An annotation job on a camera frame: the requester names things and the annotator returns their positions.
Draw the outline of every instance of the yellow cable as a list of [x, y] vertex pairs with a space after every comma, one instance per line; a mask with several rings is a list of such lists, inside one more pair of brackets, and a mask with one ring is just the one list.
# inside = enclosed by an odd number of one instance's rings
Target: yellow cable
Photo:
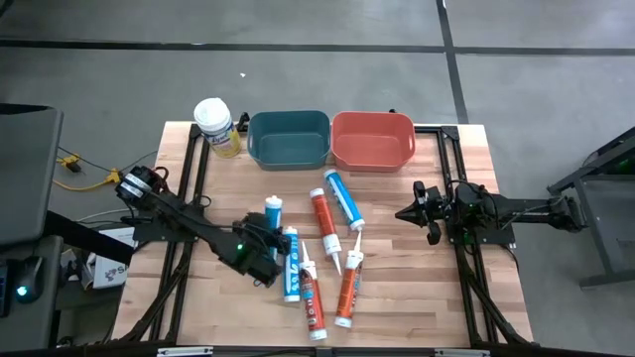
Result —
[[57, 181], [55, 179], [53, 180], [53, 183], [58, 185], [61, 188], [67, 189], [67, 190], [76, 191], [76, 192], [82, 192], [82, 191], [88, 191], [88, 190], [92, 190], [92, 189], [96, 189], [98, 187], [101, 187], [101, 186], [109, 183], [109, 181], [108, 180], [104, 180], [104, 181], [102, 181], [100, 183], [96, 183], [96, 184], [88, 186], [88, 187], [71, 187], [71, 186], [65, 185], [65, 184], [63, 184], [63, 183], [61, 183], [61, 182], [59, 182], [59, 181]]

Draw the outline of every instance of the red bin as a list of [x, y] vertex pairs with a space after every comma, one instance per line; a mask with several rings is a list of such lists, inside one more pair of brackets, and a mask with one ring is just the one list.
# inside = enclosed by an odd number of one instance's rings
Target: red bin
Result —
[[341, 112], [330, 138], [335, 164], [347, 171], [393, 173], [415, 155], [415, 126], [401, 113]]

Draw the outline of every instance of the gray floor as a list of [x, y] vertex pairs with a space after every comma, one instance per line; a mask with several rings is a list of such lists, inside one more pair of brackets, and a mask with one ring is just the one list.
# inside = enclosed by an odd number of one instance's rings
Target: gray floor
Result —
[[[458, 46], [635, 46], [631, 1], [446, 0], [446, 5]], [[443, 44], [434, 0], [22, 0], [0, 20], [0, 35]], [[469, 121], [486, 126], [504, 194], [546, 197], [548, 184], [635, 123], [633, 57], [459, 56], [457, 62]], [[164, 122], [191, 120], [195, 104], [208, 96], [222, 97], [235, 113], [316, 108], [332, 116], [397, 108], [419, 123], [456, 123], [445, 55], [0, 49], [0, 101], [62, 109], [63, 146], [108, 167], [155, 150]], [[110, 143], [99, 146], [96, 138]], [[57, 178], [74, 185], [102, 179], [90, 168], [79, 177], [58, 171]], [[79, 218], [122, 206], [110, 188], [72, 193], [54, 187], [51, 207]], [[588, 233], [520, 224], [514, 229], [536, 341], [632, 354], [635, 284], [585, 292], [577, 286], [579, 279], [601, 272]]]

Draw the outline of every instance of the red caulk tube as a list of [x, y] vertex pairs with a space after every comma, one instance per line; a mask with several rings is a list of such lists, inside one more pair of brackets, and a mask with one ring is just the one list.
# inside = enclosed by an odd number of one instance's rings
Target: red caulk tube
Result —
[[305, 301], [307, 324], [309, 325], [309, 339], [317, 341], [326, 338], [326, 323], [324, 310], [321, 308], [319, 297], [318, 270], [316, 262], [309, 260], [307, 245], [302, 242], [303, 258], [300, 263], [300, 280], [302, 281], [302, 299]]
[[335, 324], [337, 326], [351, 328], [353, 325], [353, 308], [355, 307], [355, 299], [361, 283], [361, 263], [364, 260], [364, 253], [360, 252], [360, 246], [361, 231], [357, 233], [355, 249], [348, 251], [348, 257], [346, 257], [346, 267], [344, 268], [337, 313], [335, 314]]

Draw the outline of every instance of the blue caulk tube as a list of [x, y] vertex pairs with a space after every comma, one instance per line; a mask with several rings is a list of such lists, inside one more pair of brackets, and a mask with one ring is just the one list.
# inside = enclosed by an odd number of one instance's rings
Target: blue caulk tube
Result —
[[291, 251], [285, 257], [285, 275], [283, 276], [282, 293], [285, 302], [300, 301], [300, 269], [298, 258], [298, 230], [285, 228], [284, 234], [291, 240]]
[[[280, 218], [282, 217], [282, 199], [276, 195], [265, 198], [265, 216], [269, 220], [269, 228], [278, 229], [280, 227]], [[269, 253], [271, 253], [274, 261], [278, 260], [278, 249], [271, 247]]]
[[360, 231], [366, 222], [364, 222], [364, 219], [361, 217], [359, 209], [357, 209], [355, 205], [355, 201], [353, 201], [350, 193], [348, 193], [348, 189], [346, 189], [337, 171], [327, 170], [324, 173], [324, 179], [337, 199], [337, 203], [346, 217], [350, 230]]

